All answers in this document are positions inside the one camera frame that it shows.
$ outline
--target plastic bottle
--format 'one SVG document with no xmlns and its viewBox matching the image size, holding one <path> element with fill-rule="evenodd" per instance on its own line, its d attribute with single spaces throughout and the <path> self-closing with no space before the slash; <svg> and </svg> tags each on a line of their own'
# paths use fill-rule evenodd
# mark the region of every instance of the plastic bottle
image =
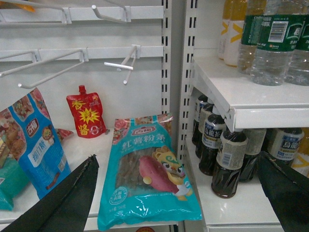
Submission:
<svg viewBox="0 0 309 232">
<path fill-rule="evenodd" d="M 265 6 L 266 0 L 248 0 L 237 62 L 240 73 L 250 75 Z"/>
<path fill-rule="evenodd" d="M 291 63 L 285 81 L 288 83 L 309 86 L 309 11 L 300 38 L 293 51 Z"/>
<path fill-rule="evenodd" d="M 304 138 L 302 139 L 297 155 L 292 163 L 292 168 L 304 176 L 309 174 L 309 128 L 302 128 Z"/>
<path fill-rule="evenodd" d="M 234 129 L 234 132 L 226 130 L 221 134 L 211 182 L 211 188 L 217 196 L 231 198 L 236 194 L 247 143 L 243 129 Z"/>
<path fill-rule="evenodd" d="M 211 115 L 213 106 L 214 106 L 213 101 L 208 98 L 207 104 L 204 105 L 203 108 L 201 109 L 201 113 L 199 117 L 200 123 L 198 125 L 199 138 L 197 141 L 197 145 L 195 147 L 195 154 L 198 158 L 200 158 L 202 154 L 201 146 L 202 146 L 203 132 L 205 131 L 205 122 L 208 116 Z"/>
<path fill-rule="evenodd" d="M 224 50 L 225 50 L 225 42 L 226 36 L 228 32 L 228 22 L 231 16 L 231 8 L 232 8 L 233 0 L 225 0 L 223 14 L 222 14 L 222 30 L 219 37 L 218 44 L 218 57 L 219 59 L 224 58 Z"/>
<path fill-rule="evenodd" d="M 228 66 L 236 67 L 238 60 L 238 47 L 242 36 L 248 0 L 234 0 L 225 42 L 224 62 Z"/>
<path fill-rule="evenodd" d="M 248 145 L 243 158 L 239 181 L 249 182 L 256 173 L 257 159 L 266 135 L 266 129 L 244 129 L 243 132 L 248 138 Z"/>
<path fill-rule="evenodd" d="M 198 131 L 198 126 L 199 126 L 199 115 L 201 112 L 201 109 L 204 105 L 207 103 L 207 97 L 202 94 L 200 95 L 194 106 L 194 121 L 193 121 L 193 135 L 192 135 L 192 142 L 194 145 L 197 145 L 198 138 L 199 138 L 199 131 Z"/>
<path fill-rule="evenodd" d="M 272 131 L 267 151 L 275 159 L 291 166 L 304 137 L 301 128 L 275 128 Z"/>
<path fill-rule="evenodd" d="M 221 134 L 226 130 L 226 124 L 216 106 L 212 108 L 212 114 L 205 121 L 202 137 L 201 157 L 198 167 L 202 173 L 212 175 L 216 163 L 216 157 L 221 142 Z"/>
<path fill-rule="evenodd" d="M 252 81 L 265 86 L 284 82 L 304 21 L 302 0 L 268 0 L 255 51 Z"/>
</svg>

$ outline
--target sweet potato vermicelli package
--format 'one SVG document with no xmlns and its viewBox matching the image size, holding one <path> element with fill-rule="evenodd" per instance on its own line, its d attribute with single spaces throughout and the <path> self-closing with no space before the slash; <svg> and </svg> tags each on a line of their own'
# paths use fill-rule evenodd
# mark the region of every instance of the sweet potato vermicelli package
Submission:
<svg viewBox="0 0 309 232">
<path fill-rule="evenodd" d="M 200 220 L 183 165 L 171 148 L 171 114 L 116 119 L 98 228 Z"/>
</svg>

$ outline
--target barcode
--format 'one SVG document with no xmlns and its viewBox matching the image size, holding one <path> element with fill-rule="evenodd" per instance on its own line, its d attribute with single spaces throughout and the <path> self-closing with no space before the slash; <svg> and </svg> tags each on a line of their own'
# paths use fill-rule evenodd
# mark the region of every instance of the barcode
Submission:
<svg viewBox="0 0 309 232">
<path fill-rule="evenodd" d="M 224 153 L 222 158 L 222 164 L 228 166 L 231 161 L 232 154 Z"/>
<path fill-rule="evenodd" d="M 268 42 L 282 43 L 289 22 L 273 22 L 269 34 Z"/>
</svg>

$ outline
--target dark glass bottle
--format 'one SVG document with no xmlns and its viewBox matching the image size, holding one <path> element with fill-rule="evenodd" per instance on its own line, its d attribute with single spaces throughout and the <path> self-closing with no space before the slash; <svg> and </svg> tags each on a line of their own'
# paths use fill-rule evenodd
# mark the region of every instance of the dark glass bottle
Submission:
<svg viewBox="0 0 309 232">
<path fill-rule="evenodd" d="M 199 126 L 199 114 L 201 109 L 204 105 L 206 105 L 208 98 L 202 94 L 198 97 L 195 102 L 194 106 L 194 120 L 193 120 L 193 135 L 192 135 L 192 142 L 194 145 L 197 145 L 198 142 L 198 126 Z"/>
<path fill-rule="evenodd" d="M 218 149 L 220 136 L 226 130 L 226 124 L 216 106 L 212 108 L 212 114 L 206 119 L 201 145 L 201 157 L 198 167 L 203 174 L 212 175 Z"/>
<path fill-rule="evenodd" d="M 195 154 L 198 158 L 201 158 L 202 155 L 202 137 L 205 130 L 206 119 L 212 113 L 212 108 L 214 104 L 213 101 L 208 98 L 207 104 L 203 106 L 201 109 L 200 117 L 199 117 L 199 126 L 198 126 L 198 141 L 197 146 L 195 147 Z"/>
<path fill-rule="evenodd" d="M 273 129 L 267 151 L 275 159 L 291 166 L 303 137 L 301 128 Z"/>
<path fill-rule="evenodd" d="M 249 182 L 256 173 L 256 164 L 262 144 L 265 138 L 266 129 L 244 129 L 244 134 L 248 138 L 248 145 L 240 171 L 240 182 Z"/>
<path fill-rule="evenodd" d="M 245 156 L 248 139 L 242 129 L 226 130 L 221 134 L 211 188 L 221 198 L 236 194 L 240 170 Z"/>
</svg>

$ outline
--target blue plastic package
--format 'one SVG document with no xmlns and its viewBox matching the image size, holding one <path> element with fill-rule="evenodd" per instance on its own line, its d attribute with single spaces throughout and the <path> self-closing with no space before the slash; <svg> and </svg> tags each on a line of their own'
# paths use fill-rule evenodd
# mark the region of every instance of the blue plastic package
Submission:
<svg viewBox="0 0 309 232">
<path fill-rule="evenodd" d="M 144 221 L 200 220 L 183 165 L 171 148 L 171 114 L 117 119 L 98 229 Z"/>
<path fill-rule="evenodd" d="M 0 137 L 43 198 L 70 168 L 41 93 L 35 88 L 0 118 Z"/>
</svg>

